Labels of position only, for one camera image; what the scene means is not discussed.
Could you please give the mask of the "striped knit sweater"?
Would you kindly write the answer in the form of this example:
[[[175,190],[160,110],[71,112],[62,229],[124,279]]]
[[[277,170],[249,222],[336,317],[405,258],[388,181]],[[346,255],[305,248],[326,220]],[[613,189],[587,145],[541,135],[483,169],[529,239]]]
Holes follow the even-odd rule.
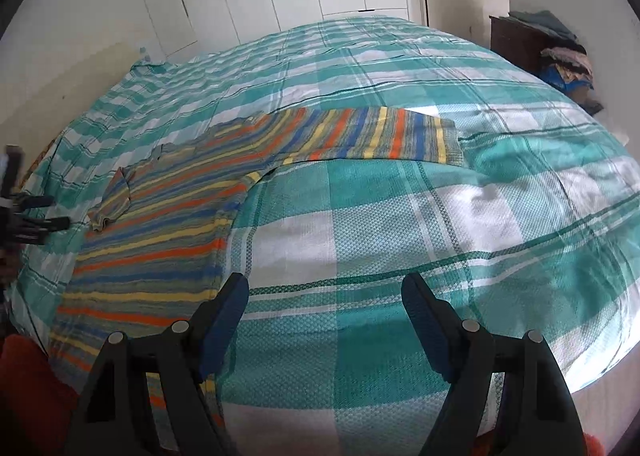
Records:
[[[161,332],[233,272],[250,301],[206,400],[245,454],[398,450],[435,389],[401,277],[454,253],[436,176],[464,164],[454,123],[405,109],[287,109],[162,145],[116,170],[55,314],[75,389],[110,332]]]

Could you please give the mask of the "pile of clothes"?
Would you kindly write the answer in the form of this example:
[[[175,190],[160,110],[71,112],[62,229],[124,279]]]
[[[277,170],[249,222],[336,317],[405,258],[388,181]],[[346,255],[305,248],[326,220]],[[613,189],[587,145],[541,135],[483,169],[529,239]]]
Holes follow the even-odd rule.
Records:
[[[520,39],[530,70],[578,104],[588,115],[602,112],[594,90],[594,70],[586,48],[554,14],[511,11],[510,19],[524,30]]]

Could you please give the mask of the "dark wooden side table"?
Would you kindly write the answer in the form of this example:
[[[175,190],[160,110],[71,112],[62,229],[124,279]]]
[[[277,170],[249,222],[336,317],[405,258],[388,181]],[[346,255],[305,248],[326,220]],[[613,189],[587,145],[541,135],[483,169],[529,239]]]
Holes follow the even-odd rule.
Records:
[[[541,51],[552,46],[552,39],[541,30],[517,20],[491,16],[490,49],[518,68],[537,75],[541,71]]]

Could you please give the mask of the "teal white plaid bedspread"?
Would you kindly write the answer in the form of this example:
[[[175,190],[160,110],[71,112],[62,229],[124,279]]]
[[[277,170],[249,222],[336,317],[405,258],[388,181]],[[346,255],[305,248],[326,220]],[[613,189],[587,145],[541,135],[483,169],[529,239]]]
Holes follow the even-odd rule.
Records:
[[[250,300],[206,398],[244,455],[414,455],[446,395],[400,296],[417,272],[570,390],[639,341],[639,166],[504,58],[391,17],[142,60],[25,185],[72,226],[23,254],[17,328],[81,388],[107,335]]]

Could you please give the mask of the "orange red garment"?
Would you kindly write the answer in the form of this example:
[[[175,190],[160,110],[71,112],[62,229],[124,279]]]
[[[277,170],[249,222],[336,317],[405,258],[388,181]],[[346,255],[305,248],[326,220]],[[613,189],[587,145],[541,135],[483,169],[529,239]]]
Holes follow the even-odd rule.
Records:
[[[4,339],[1,398],[41,454],[62,453],[79,395],[55,376],[31,338],[13,334]]]

